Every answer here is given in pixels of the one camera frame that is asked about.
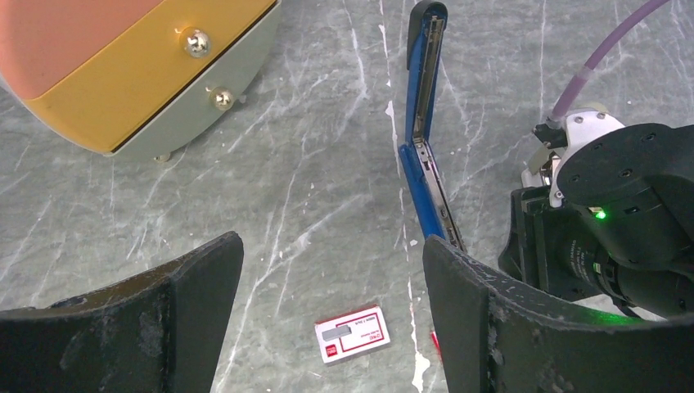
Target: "drawer knob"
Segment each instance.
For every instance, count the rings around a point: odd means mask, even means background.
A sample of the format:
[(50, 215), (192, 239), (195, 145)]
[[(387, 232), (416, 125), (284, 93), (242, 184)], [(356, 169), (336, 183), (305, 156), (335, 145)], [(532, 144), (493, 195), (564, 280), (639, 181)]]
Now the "drawer knob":
[(234, 105), (234, 96), (226, 88), (216, 88), (210, 94), (212, 105), (220, 111), (228, 111)]
[(181, 33), (183, 49), (191, 56), (199, 59), (207, 56), (212, 48), (210, 37), (202, 30), (189, 27)]

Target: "white and red box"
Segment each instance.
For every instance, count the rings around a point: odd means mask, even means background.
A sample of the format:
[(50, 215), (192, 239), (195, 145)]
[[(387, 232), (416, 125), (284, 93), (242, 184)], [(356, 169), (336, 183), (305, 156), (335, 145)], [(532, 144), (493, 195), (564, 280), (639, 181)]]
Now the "white and red box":
[(390, 343), (378, 305), (316, 322), (323, 363), (329, 364)]

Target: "blue stapler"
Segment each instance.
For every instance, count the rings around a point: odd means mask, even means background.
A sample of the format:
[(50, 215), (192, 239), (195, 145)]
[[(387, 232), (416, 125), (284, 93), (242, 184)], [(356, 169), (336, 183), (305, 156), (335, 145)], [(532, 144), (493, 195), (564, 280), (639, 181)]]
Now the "blue stapler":
[(399, 156), (424, 238), (436, 235), (466, 252), (429, 146), (441, 43), (447, 21), (448, 10), (441, 2), (424, 0), (410, 13), (405, 143), (399, 148)]

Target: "red object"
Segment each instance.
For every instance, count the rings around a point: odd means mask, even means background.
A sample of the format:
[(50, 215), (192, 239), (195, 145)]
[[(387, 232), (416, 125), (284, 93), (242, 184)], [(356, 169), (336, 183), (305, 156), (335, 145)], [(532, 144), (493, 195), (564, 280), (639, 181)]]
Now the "red object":
[(326, 352), (327, 352), (327, 357), (328, 357), (328, 358), (331, 357), (331, 356), (335, 356), (335, 355), (337, 355), (337, 347), (335, 346), (335, 344), (333, 344), (333, 345), (331, 345), (331, 346), (327, 346), (327, 347), (326, 347)]
[(441, 348), (439, 348), (439, 338), (436, 337), (436, 332), (431, 332), (431, 340), (434, 341), (434, 345), (436, 346), (436, 350), (439, 352), (439, 357), (441, 356)]

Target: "gold knob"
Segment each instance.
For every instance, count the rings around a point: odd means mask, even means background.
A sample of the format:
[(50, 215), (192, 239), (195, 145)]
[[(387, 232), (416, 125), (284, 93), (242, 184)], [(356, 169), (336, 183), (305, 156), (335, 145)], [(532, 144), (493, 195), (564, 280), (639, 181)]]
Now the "gold knob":
[(234, 105), (234, 96), (226, 88), (216, 88), (210, 94), (212, 105), (220, 111), (228, 111)]
[(183, 49), (196, 59), (207, 56), (212, 48), (210, 37), (194, 27), (189, 27), (181, 33), (181, 44)]

